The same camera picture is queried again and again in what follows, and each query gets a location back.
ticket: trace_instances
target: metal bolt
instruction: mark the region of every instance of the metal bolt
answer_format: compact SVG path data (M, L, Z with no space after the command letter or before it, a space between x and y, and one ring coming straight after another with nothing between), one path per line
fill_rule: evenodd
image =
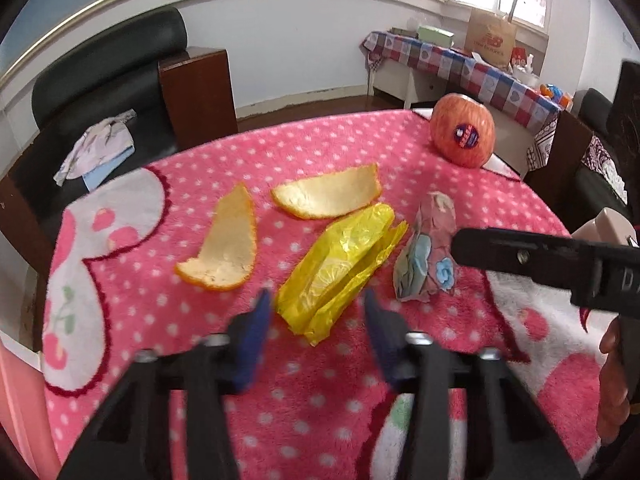
M478 356L485 361L497 361L500 359L500 351L497 348L483 348Z
M231 342L227 334L209 334L202 338L204 346L226 346Z
M523 265L526 264L529 261L529 251L519 250L518 261Z
M133 359L137 363L153 363L158 360L158 354L156 354L155 351L146 348L144 350L138 350Z
M404 340L410 345L432 345L433 339L423 332L407 332Z

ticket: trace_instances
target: brown floor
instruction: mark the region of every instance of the brown floor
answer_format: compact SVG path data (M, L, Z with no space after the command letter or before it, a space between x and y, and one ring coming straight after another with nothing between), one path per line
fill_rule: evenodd
M287 106L268 114L260 114L238 120L238 131L248 132L257 128L269 128L277 124L303 121L328 115L354 114L372 112L374 110L390 110L402 108L402 101L388 95L356 96L315 101L301 105Z

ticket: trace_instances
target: finger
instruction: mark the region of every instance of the finger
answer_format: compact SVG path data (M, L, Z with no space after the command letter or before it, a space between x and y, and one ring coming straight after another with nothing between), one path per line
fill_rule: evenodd
M618 353L613 351L600 370L600 399L604 403L619 406L625 401L627 394L625 370Z
M607 331L600 340L600 351L603 354L608 354L618 346L620 341L620 326L618 325L618 318L609 323Z
M618 437L620 427L615 424L611 424L608 420L599 416L596 423L596 431L602 443L606 446L611 444Z
M625 423L628 419L629 411L630 407L628 400L625 400L625 402L619 406L612 406L610 404L600 405L600 416L615 426L622 426Z

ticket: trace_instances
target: crumpled yellow wrapper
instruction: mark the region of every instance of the crumpled yellow wrapper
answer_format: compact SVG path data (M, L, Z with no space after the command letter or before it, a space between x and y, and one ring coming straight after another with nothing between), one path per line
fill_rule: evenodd
M387 204L375 204L329 225L276 296L276 310L312 346L331 327L406 232Z

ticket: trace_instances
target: paper shopping bag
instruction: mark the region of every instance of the paper shopping bag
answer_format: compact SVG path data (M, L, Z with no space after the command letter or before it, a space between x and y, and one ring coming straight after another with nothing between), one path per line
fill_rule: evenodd
M472 9L466 30L465 50L477 52L487 63L506 69L516 43L517 27L491 12Z

